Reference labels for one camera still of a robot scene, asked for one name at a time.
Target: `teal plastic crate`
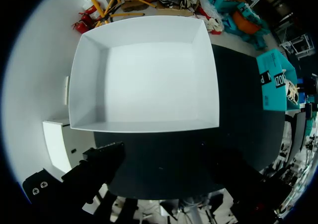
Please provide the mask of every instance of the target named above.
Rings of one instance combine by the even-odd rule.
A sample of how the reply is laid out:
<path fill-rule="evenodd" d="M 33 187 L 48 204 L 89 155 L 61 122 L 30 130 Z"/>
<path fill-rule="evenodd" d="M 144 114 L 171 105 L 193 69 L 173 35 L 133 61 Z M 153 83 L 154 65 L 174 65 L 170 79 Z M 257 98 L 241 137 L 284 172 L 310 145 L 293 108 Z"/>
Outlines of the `teal plastic crate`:
<path fill-rule="evenodd" d="M 271 111 L 298 110 L 286 97 L 285 77 L 294 85 L 297 84 L 297 76 L 294 67 L 276 49 L 268 51 L 257 58 L 260 74 L 260 82 L 263 94 L 263 109 Z"/>
<path fill-rule="evenodd" d="M 220 13 L 230 13 L 236 10 L 237 5 L 240 3 L 233 0 L 209 0 Z"/>

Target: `red fire extinguisher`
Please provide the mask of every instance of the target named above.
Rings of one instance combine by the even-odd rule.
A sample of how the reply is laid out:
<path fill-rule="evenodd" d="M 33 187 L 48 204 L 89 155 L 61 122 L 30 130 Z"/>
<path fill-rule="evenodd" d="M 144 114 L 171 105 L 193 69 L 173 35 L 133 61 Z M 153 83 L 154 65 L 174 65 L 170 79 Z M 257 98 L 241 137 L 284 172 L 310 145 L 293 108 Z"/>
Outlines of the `red fire extinguisher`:
<path fill-rule="evenodd" d="M 83 5 L 83 9 L 84 13 L 88 14 L 93 20 L 97 20 L 97 18 L 100 16 L 96 7 L 90 0 Z"/>
<path fill-rule="evenodd" d="M 80 20 L 83 21 L 90 29 L 94 28 L 94 21 L 87 13 L 79 13 L 81 14 Z"/>
<path fill-rule="evenodd" d="M 73 29 L 76 29 L 81 34 L 89 31 L 89 27 L 85 23 L 83 23 L 83 21 L 79 21 L 73 24 Z"/>

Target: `plastic bag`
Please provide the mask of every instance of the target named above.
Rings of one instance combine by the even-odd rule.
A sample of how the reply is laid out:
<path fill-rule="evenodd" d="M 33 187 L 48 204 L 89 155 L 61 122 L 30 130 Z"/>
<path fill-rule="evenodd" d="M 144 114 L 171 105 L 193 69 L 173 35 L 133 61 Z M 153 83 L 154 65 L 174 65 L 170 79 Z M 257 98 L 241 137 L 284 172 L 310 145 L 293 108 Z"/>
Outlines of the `plastic bag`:
<path fill-rule="evenodd" d="M 215 6 L 210 4 L 208 0 L 200 0 L 200 3 L 204 12 L 211 18 L 214 18 L 216 22 L 219 23 L 219 26 L 221 27 L 220 31 L 223 31 L 224 25 L 222 23 L 222 17 L 218 13 L 217 9 L 215 9 Z"/>

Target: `black cable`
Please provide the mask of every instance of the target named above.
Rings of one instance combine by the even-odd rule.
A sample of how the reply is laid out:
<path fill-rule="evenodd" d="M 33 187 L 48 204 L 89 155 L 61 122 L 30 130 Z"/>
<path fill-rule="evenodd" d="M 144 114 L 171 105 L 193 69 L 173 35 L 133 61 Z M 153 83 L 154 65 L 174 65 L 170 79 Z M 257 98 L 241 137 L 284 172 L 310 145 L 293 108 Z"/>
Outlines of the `black cable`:
<path fill-rule="evenodd" d="M 114 14 L 119 8 L 121 7 L 121 5 L 118 5 L 116 8 L 113 8 L 109 13 Z M 113 17 L 110 17 L 110 22 L 114 22 Z"/>

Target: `orange object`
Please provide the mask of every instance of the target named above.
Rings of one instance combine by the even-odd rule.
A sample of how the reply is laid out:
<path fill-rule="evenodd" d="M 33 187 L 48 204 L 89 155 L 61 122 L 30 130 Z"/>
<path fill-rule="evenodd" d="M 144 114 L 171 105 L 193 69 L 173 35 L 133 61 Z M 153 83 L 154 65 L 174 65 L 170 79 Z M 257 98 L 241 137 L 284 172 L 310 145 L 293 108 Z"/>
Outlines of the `orange object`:
<path fill-rule="evenodd" d="M 254 34 L 261 29 L 259 25 L 245 19 L 239 11 L 235 11 L 232 18 L 238 29 L 246 34 Z"/>

